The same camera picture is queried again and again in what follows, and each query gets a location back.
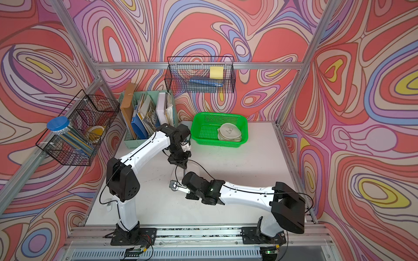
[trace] black wire basket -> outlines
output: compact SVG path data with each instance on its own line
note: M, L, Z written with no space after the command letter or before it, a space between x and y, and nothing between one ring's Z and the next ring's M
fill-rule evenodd
M85 155L76 153L74 149L67 144L67 142L57 135L54 135L49 142L40 142L46 137L46 133L50 132L48 129L36 142L36 146L45 151L62 165L90 166L99 151L100 145L105 138L107 131L120 110L120 106L117 101L101 95L87 95L84 90L81 90L71 100L71 102L69 102L67 107L70 104L74 104L75 99L81 92L84 93L84 96L80 99L75 109L69 116L67 116L67 118L70 120L73 128L77 129L80 134L90 141L90 144L93 147L91 156L86 157ZM59 116L67 110L67 107L64 108ZM89 132L89 129L94 126L102 126L104 128L102 135Z
M173 93L233 93L235 91L234 57L169 56L164 81ZM210 78L212 66L223 67L222 79Z

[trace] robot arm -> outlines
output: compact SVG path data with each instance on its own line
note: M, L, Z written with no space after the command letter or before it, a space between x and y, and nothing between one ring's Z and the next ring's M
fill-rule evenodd
M138 225L134 197L140 189L136 177L140 174L141 168L161 150L168 148L170 151L168 161L186 169L187 159L191 153L185 151L181 143L189 134L190 130L185 125L181 124L175 128L163 124L138 148L120 159L111 158L107 162L106 182L114 200L117 201L120 217L118 226L121 229L129 232Z
M140 237L135 210L135 195L140 184L136 176L140 175L145 163L166 148L170 151L168 162L186 169L191 153L182 143L189 134L190 130L185 125L175 128L164 124L137 149L120 159L112 158L108 161L107 186L117 201L120 217L117 230L130 243L133 244ZM260 218L257 230L269 237L283 229L293 233L304 232L305 200L282 182L277 182L274 187L253 188L223 180L207 181L194 172L188 172L182 184L172 180L170 188L185 192L187 199L201 199L207 205L241 204L264 209L272 215Z
M189 189L187 199L201 199L207 205L247 205L271 212L274 219L266 218L261 222L261 233L266 236L273 237L283 229L304 233L305 200L283 182L276 182L274 187L246 187L223 180L209 182L194 172L188 172L181 182L179 185L172 180L170 187Z

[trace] mounting plate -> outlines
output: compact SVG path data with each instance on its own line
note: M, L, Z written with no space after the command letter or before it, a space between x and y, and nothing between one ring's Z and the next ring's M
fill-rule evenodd
M268 237L259 238L256 234L256 231L257 231L257 227L242 227L241 228L242 243L244 245L249 245L249 244L273 244L272 239L274 239L274 244L275 245L281 246L281 245L286 243L286 237L284 236L285 234L284 234L283 231L277 233L274 238L268 238Z
M155 242L155 235L157 233L156 228L139 228L138 224L130 231L126 232L116 226L115 232L112 236L112 241L110 242L111 246L145 246Z

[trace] yellow sticky note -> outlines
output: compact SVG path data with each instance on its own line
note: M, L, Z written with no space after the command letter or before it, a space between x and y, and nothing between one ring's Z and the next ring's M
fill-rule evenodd
M209 78L210 79L223 80L223 78L224 78L224 67L223 66L211 66L210 67Z

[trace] psychedelic wallpaper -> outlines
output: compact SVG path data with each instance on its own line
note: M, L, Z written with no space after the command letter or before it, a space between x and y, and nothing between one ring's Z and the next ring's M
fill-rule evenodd
M175 94L180 121L191 121L202 111L240 114L249 121L275 121L296 70L248 70L248 73L247 83L237 77L234 93ZM103 70L102 75L116 96L131 82L138 85L137 91L166 89L165 70Z
M302 61L322 0L66 1L96 61L167 61L167 56L232 55L238 62ZM180 120L201 111L276 120L296 71L238 70L236 92L176 94ZM138 91L165 87L165 70L105 70L118 96L128 82Z
M343 259L418 260L418 2L343 0L281 122Z
M324 0L66 0L96 61L230 54L301 61Z
M92 82L45 0L0 1L0 189L46 123ZM0 216L0 260L52 260L81 223L124 127L115 121L91 167L47 157Z

